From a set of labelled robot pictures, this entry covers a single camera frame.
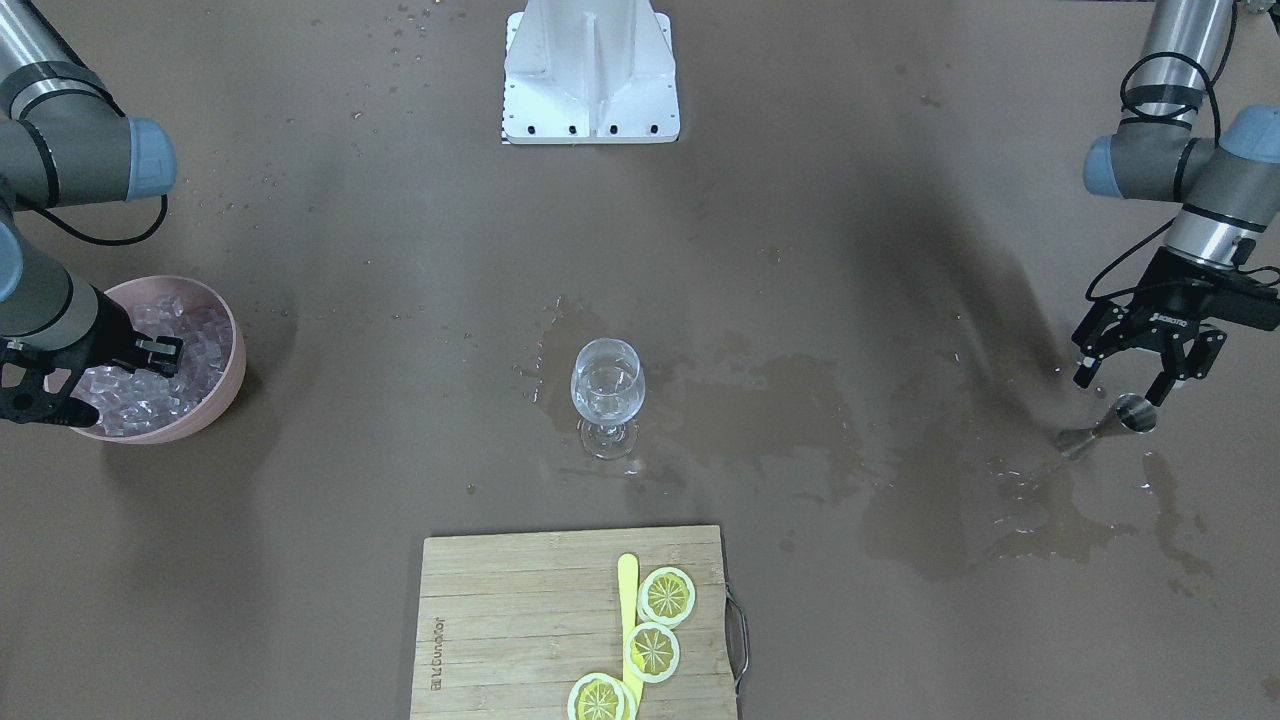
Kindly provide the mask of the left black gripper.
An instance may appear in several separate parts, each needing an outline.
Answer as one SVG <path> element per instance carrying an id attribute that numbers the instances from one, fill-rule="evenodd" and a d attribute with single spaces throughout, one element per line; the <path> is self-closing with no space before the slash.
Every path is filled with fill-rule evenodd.
<path id="1" fill-rule="evenodd" d="M 1156 351 L 1161 370 L 1146 391 L 1146 400 L 1162 406 L 1187 380 L 1204 379 L 1228 334 L 1210 320 L 1275 331 L 1279 323 L 1277 288 L 1243 272 L 1196 263 L 1170 249 L 1151 259 L 1130 302 L 1093 302 L 1071 342 L 1080 359 L 1071 382 L 1092 386 L 1106 357 L 1130 347 Z"/>

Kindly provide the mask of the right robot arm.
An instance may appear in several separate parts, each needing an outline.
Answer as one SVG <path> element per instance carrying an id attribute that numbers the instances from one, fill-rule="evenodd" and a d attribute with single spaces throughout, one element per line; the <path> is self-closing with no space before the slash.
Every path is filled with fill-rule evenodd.
<path id="1" fill-rule="evenodd" d="M 15 214 L 54 222 L 56 208 L 168 201 L 177 155 L 165 129 L 128 115 L 101 78 L 31 1 L 1 5 L 3 389 L 17 424 L 90 428 L 99 411 L 74 396 L 91 368 L 177 374 L 184 345 L 138 332 L 129 314 L 32 245 Z"/>

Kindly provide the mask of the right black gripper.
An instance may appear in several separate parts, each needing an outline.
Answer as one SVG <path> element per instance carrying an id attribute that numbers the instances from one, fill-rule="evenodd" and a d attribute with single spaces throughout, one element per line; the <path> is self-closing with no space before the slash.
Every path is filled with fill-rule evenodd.
<path id="1" fill-rule="evenodd" d="M 91 428 L 100 411 L 76 398 L 73 391 L 84 372 L 127 360 L 134 351 L 140 365 L 129 373 L 150 372 L 173 378 L 180 372 L 186 342 L 180 338 L 136 338 L 125 310 L 93 292 L 97 311 L 93 323 L 76 342 L 61 348 L 40 348 L 31 340 L 3 341 L 3 369 L 19 369 L 20 377 L 1 391 L 1 418 L 17 424 L 47 424 Z"/>

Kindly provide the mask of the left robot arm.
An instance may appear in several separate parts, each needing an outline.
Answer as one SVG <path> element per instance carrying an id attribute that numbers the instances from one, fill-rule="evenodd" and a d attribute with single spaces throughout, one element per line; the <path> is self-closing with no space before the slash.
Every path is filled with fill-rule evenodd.
<path id="1" fill-rule="evenodd" d="M 1156 3 L 1120 83 L 1117 128 L 1085 156 L 1091 193 L 1172 202 L 1178 213 L 1149 236 L 1158 247 L 1137 283 L 1087 287 L 1091 307 L 1071 334 L 1076 386 L 1091 386 L 1105 359 L 1140 350 L 1161 363 L 1146 391 L 1160 406 L 1210 374 L 1225 324 L 1277 328 L 1277 269 L 1248 268 L 1277 215 L 1277 108 L 1251 105 L 1224 124 L 1217 97 L 1238 17 L 1234 1 Z"/>

